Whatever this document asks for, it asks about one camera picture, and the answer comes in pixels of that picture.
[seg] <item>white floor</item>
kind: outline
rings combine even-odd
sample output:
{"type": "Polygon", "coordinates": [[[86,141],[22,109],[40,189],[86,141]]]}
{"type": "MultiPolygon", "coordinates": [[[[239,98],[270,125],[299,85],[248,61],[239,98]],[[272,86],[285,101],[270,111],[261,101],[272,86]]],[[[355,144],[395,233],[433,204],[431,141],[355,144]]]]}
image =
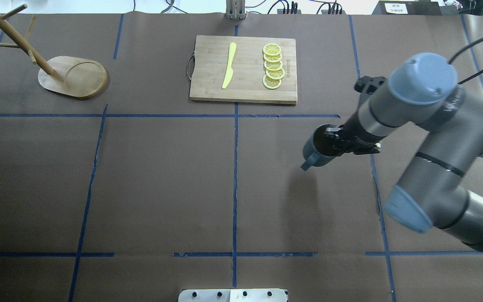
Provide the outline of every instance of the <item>white floor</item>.
{"type": "MultiPolygon", "coordinates": [[[[246,6],[254,6],[262,0],[246,0],[246,6]]],[[[258,8],[248,8],[260,13],[267,13],[275,0],[266,0],[258,8]]],[[[370,15],[378,0],[342,0],[339,3],[349,15],[370,15]]],[[[125,13],[134,9],[133,0],[0,0],[0,12],[6,12],[19,6],[27,4],[29,7],[24,13],[125,13]]],[[[320,3],[310,0],[298,0],[298,9],[303,14],[314,14],[320,7],[320,3]]],[[[189,13],[224,12],[226,10],[225,0],[174,0],[174,6],[189,13]]],[[[135,10],[159,13],[165,9],[165,0],[135,0],[135,10]]],[[[171,8],[168,13],[179,13],[171,8]]]]}

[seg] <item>white bracket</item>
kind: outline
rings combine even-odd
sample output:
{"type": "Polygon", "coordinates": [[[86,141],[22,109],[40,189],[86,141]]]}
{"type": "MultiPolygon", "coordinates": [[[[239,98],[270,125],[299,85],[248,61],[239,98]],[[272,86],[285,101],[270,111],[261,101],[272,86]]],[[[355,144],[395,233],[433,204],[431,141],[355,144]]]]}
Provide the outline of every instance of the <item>white bracket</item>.
{"type": "Polygon", "coordinates": [[[245,0],[226,0],[227,19],[243,20],[246,16],[245,0]]]}
{"type": "Polygon", "coordinates": [[[178,302],[288,302],[281,289],[184,290],[178,302]]]}

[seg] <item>mug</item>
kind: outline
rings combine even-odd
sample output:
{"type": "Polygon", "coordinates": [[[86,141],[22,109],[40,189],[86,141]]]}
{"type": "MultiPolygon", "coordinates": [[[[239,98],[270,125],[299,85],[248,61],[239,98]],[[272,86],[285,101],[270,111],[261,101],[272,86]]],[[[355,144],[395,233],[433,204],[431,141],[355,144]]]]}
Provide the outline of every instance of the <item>mug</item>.
{"type": "Polygon", "coordinates": [[[325,129],[328,127],[335,128],[336,126],[330,124],[319,126],[305,143],[303,147],[305,162],[301,165],[301,169],[304,171],[311,166],[321,167],[335,158],[335,156],[332,156],[334,151],[330,148],[324,136],[325,129]]]}

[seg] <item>cutting board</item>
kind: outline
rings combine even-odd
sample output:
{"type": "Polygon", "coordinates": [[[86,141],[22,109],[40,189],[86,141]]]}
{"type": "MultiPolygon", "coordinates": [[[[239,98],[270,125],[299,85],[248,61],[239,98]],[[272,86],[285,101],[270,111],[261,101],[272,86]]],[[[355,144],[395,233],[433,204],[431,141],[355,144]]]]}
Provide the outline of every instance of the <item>cutting board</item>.
{"type": "Polygon", "coordinates": [[[190,99],[295,105],[296,41],[247,36],[197,36],[190,99]],[[230,42],[236,43],[236,54],[232,61],[234,76],[228,87],[222,89],[230,42]],[[265,75],[262,48],[268,43],[276,43],[282,48],[283,69],[286,73],[280,87],[273,90],[262,84],[265,75]]]}

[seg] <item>yellow knife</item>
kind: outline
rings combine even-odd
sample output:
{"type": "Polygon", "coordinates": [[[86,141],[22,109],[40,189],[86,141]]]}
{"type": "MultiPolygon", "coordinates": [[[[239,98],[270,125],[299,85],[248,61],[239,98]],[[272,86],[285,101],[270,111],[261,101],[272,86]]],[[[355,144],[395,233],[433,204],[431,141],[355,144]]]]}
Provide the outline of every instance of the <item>yellow knife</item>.
{"type": "Polygon", "coordinates": [[[222,86],[223,89],[225,89],[230,84],[230,80],[232,80],[232,75],[234,74],[234,70],[232,70],[232,60],[234,59],[235,53],[236,53],[236,43],[230,42],[229,61],[226,63],[225,80],[223,80],[223,86],[222,86]]]}

